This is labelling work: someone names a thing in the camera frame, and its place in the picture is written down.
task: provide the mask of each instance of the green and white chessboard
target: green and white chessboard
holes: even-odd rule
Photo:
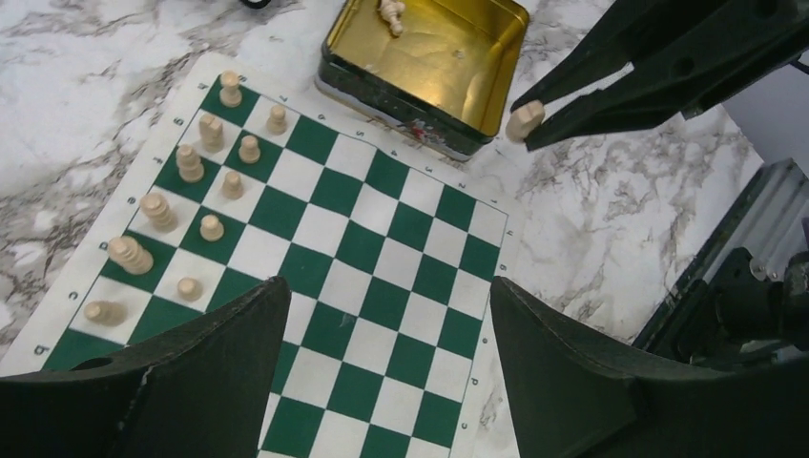
[[[218,100],[218,76],[242,76],[241,104]],[[270,135],[270,107],[289,128]],[[0,362],[0,375],[68,369],[192,320],[271,276],[294,291],[258,450],[260,457],[471,457],[495,344],[489,282],[516,259],[518,204],[417,152],[403,137],[340,115],[325,97],[217,54],[199,59],[62,275]],[[197,120],[224,124],[206,153]],[[261,157],[239,160],[244,135]],[[175,150],[188,143],[205,176],[189,184]],[[220,194],[226,172],[244,196]],[[138,200],[162,193],[179,226],[155,231]],[[225,235],[199,234],[214,214]],[[155,259],[132,276],[110,262],[107,240],[128,234]],[[176,292],[199,279],[201,299]],[[123,324],[81,313],[93,300],[124,304]]]

